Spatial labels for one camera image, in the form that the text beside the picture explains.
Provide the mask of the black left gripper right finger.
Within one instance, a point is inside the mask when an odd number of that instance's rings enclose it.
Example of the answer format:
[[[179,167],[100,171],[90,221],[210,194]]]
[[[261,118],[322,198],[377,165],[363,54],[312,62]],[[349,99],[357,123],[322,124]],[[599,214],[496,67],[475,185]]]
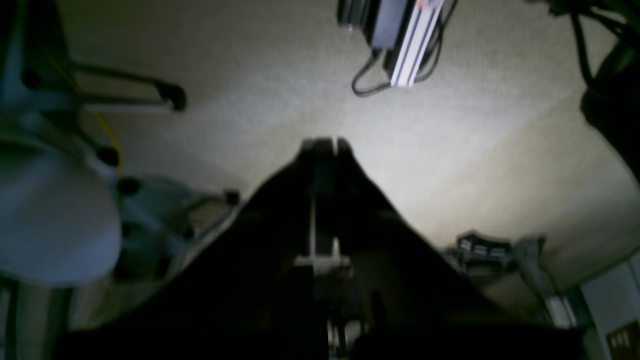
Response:
[[[354,360],[581,360],[583,333],[521,320],[458,275],[336,141],[336,228],[366,334]]]

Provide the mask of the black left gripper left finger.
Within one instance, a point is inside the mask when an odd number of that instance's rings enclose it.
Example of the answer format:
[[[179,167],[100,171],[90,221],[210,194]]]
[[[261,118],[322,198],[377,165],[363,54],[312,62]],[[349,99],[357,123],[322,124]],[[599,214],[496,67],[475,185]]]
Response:
[[[63,335],[53,359],[290,360],[273,317],[310,233],[318,162],[332,156],[329,137],[305,139],[183,272],[122,317]]]

